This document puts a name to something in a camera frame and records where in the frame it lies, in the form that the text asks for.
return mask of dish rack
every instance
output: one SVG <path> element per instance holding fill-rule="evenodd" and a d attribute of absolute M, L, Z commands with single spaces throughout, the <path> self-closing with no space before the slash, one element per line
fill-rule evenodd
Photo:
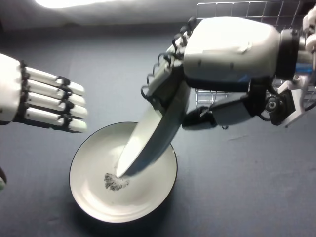
<path fill-rule="evenodd" d="M 197 20 L 206 18 L 232 16 L 270 24 L 277 30 L 301 29 L 304 16 L 313 8 L 316 1 L 243 1 L 212 2 L 197 5 Z M 274 79 L 273 87 L 277 90 L 284 80 Z M 226 98 L 231 93 L 195 89 L 196 107 L 209 106 Z M 309 86 L 305 97 L 306 106 L 316 101 L 316 87 Z"/>

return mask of white plate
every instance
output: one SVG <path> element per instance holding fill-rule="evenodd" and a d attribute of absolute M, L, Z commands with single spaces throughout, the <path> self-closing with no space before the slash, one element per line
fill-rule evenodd
<path fill-rule="evenodd" d="M 170 145 L 161 157 L 132 177 L 116 178 L 119 156 L 136 127 L 122 122 L 93 133 L 79 147 L 70 168 L 70 188 L 77 204 L 105 222 L 139 219 L 155 210 L 170 193 L 177 157 Z"/>

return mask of wall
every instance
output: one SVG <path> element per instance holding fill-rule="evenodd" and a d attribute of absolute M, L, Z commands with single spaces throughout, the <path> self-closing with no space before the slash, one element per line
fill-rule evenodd
<path fill-rule="evenodd" d="M 3 53 L 83 85 L 89 111 L 84 134 L 0 127 L 0 164 L 8 175 L 1 237 L 109 235 L 105 224 L 78 221 L 82 213 L 68 183 L 73 155 L 99 128 L 140 119 L 148 106 L 140 87 L 178 29 L 48 29 L 1 37 Z M 309 113 L 289 129 L 258 118 L 226 131 L 180 129 L 172 142 L 179 165 L 172 205 L 150 235 L 315 236 L 315 119 Z"/>

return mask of bowl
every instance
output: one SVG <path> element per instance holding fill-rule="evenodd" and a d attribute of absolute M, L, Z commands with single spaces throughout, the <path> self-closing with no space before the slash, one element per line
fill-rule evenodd
<path fill-rule="evenodd" d="M 77 150 L 69 182 L 77 204 L 88 215 L 110 223 L 129 222 L 155 210 L 172 190 L 177 157 L 171 144 L 160 158 L 133 176 L 115 176 L 119 156 L 135 122 L 115 123 L 93 133 Z"/>

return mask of white robotic hand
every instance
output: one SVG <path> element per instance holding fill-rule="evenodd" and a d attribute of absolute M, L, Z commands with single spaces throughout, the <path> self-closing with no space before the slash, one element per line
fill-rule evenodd
<path fill-rule="evenodd" d="M 65 77 L 0 54 L 0 125 L 20 122 L 67 132 L 86 131 L 84 88 Z"/>

